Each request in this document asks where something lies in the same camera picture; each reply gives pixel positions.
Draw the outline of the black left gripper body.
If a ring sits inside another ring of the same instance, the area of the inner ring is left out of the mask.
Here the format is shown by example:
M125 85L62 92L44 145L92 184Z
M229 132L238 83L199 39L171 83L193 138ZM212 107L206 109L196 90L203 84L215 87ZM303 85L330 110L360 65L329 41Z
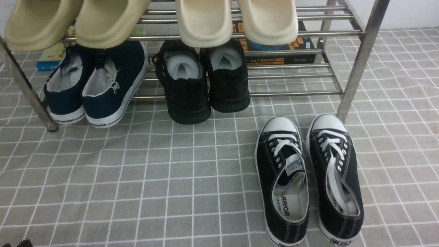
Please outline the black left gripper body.
M13 247L10 243L4 244L2 247ZM21 241L16 247L34 247L29 239Z

